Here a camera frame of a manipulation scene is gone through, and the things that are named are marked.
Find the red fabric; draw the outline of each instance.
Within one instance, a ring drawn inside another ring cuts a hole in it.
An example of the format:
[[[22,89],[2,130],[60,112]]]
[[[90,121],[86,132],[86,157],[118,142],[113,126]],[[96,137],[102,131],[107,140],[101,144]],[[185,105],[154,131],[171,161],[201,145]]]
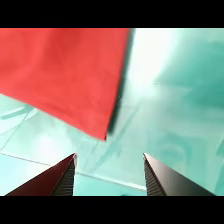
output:
[[[0,29],[0,93],[105,139],[128,29]]]

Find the teal surface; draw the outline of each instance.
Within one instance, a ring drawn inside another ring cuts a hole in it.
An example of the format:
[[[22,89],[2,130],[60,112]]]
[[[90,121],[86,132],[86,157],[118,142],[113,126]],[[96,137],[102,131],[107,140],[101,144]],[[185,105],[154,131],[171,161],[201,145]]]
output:
[[[97,177],[132,192],[145,189],[146,152],[224,195],[224,29],[135,29],[128,51],[106,142],[34,109],[0,120],[0,153],[49,166],[76,152],[86,186]]]

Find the reflective surface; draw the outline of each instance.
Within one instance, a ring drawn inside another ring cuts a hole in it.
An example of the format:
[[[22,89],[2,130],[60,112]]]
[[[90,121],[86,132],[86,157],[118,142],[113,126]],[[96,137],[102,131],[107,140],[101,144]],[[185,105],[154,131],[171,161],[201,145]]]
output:
[[[146,152],[224,195],[224,29],[136,29],[133,36],[106,142],[30,111],[12,136],[13,129],[0,136],[1,152],[47,165],[76,152],[79,172],[142,189]]]

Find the red towel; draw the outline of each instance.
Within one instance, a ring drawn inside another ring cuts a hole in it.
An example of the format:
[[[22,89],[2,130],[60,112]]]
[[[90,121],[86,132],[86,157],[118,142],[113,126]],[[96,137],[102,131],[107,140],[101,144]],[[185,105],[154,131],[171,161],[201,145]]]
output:
[[[0,29],[0,93],[104,140],[126,28]]]

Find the red cloth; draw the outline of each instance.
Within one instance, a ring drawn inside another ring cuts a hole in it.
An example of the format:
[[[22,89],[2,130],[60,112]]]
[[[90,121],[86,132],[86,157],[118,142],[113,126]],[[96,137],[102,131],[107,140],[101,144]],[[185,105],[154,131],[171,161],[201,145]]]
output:
[[[116,100],[128,29],[0,29],[0,93],[99,139]]]

